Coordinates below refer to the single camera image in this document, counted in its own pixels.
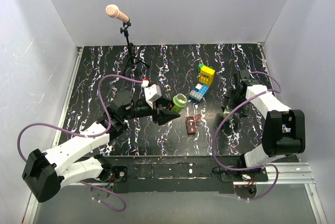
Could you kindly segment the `green lidded pill bottle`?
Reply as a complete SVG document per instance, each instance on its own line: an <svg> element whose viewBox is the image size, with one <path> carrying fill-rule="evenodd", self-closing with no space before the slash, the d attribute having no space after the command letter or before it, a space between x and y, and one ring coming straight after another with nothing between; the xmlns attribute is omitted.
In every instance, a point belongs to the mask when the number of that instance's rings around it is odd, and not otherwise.
<svg viewBox="0 0 335 224"><path fill-rule="evenodd" d="M170 103L170 109L174 113L180 113L187 103L187 98L183 94L177 94Z"/></svg>

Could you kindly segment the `green bottle lid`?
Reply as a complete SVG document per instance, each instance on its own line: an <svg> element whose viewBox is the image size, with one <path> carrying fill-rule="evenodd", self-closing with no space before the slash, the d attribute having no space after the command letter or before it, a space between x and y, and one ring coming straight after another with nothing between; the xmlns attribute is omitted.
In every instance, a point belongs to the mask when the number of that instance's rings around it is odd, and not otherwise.
<svg viewBox="0 0 335 224"><path fill-rule="evenodd" d="M231 110L229 109L224 109L223 112L222 112L222 117L223 118L227 118L227 120L232 120L233 119L233 114L231 115Z"/></svg>

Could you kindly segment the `brown weekly pill organizer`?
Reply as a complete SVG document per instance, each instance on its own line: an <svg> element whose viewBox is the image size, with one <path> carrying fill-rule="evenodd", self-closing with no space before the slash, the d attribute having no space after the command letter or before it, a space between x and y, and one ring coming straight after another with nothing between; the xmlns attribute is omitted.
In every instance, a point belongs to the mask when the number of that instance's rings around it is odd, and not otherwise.
<svg viewBox="0 0 335 224"><path fill-rule="evenodd" d="M202 119L201 114L186 117L186 130L188 135L194 135L197 131L197 123Z"/></svg>

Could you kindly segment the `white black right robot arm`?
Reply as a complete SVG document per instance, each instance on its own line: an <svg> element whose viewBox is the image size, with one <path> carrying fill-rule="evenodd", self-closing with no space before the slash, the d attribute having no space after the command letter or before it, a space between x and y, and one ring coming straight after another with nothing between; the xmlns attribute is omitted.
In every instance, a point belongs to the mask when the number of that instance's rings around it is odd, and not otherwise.
<svg viewBox="0 0 335 224"><path fill-rule="evenodd" d="M305 114L291 109L274 95L275 90L241 70L233 75L221 106L222 116L231 120L234 112L247 117L254 106L265 119L261 144L240 156L237 176L248 181L256 174L255 166L266 165L285 156L303 153L306 148Z"/></svg>

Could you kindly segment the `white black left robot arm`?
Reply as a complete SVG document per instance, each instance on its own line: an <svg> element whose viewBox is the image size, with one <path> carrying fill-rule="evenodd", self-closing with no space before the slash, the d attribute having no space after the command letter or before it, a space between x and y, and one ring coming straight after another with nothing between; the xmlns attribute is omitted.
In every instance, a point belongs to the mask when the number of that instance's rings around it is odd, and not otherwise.
<svg viewBox="0 0 335 224"><path fill-rule="evenodd" d="M84 132L67 142L44 152L36 149L27 159L22 178L38 202L43 203L69 184L85 179L106 182L117 177L113 165L101 154L81 161L94 149L119 137L128 128L126 120L151 116L154 123L163 125L180 114L173 112L170 100L145 88L149 100L133 100L130 91L117 92L107 112Z"/></svg>

